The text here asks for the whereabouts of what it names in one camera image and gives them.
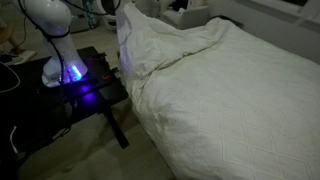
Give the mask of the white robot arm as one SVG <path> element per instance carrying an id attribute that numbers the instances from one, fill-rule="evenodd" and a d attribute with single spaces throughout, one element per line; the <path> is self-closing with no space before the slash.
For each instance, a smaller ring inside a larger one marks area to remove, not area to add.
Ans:
<path id="1" fill-rule="evenodd" d="M 41 75 L 42 83 L 49 88 L 88 80 L 89 68 L 80 58 L 70 34 L 72 14 L 68 4 L 86 11 L 69 0 L 14 0 L 14 5 L 41 32 L 51 54 Z"/>

